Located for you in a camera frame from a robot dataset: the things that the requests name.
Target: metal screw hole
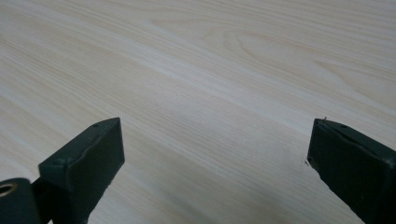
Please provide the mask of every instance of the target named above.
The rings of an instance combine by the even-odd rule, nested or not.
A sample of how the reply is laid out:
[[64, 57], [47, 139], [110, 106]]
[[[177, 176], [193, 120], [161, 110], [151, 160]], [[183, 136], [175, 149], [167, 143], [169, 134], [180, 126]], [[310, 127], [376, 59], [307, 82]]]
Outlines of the metal screw hole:
[[0, 186], [0, 197], [4, 197], [14, 191], [17, 188], [17, 184], [7, 183]]

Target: tabletop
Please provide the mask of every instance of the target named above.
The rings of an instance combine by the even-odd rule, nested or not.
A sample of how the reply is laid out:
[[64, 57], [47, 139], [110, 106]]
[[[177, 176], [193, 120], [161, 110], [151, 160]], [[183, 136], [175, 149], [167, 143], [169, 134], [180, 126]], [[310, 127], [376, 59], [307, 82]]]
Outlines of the tabletop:
[[119, 117], [89, 223], [361, 224], [312, 125], [396, 149], [395, 85], [392, 0], [0, 0], [0, 180]]

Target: clamp jaw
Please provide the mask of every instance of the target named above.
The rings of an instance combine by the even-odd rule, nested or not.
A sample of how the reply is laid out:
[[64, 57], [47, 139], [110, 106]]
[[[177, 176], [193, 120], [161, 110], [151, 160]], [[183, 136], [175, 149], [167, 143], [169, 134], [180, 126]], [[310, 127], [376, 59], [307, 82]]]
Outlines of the clamp jaw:
[[0, 182], [0, 223], [87, 223], [124, 161], [120, 119], [95, 123], [41, 162], [33, 184]]

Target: black rubber pad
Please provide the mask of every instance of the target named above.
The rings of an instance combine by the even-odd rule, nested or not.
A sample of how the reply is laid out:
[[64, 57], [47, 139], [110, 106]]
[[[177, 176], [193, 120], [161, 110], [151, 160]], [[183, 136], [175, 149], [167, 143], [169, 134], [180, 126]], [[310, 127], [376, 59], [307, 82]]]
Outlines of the black rubber pad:
[[366, 224], [396, 223], [394, 150], [344, 124], [315, 119], [307, 159]]

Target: wood grain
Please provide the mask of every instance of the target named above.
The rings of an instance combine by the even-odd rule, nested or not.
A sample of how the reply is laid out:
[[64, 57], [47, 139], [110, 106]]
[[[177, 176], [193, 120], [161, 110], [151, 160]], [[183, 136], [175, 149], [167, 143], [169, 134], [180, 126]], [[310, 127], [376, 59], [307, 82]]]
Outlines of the wood grain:
[[90, 223], [362, 223], [312, 123], [396, 148], [395, 97], [395, 1], [0, 1], [0, 179], [121, 118]]

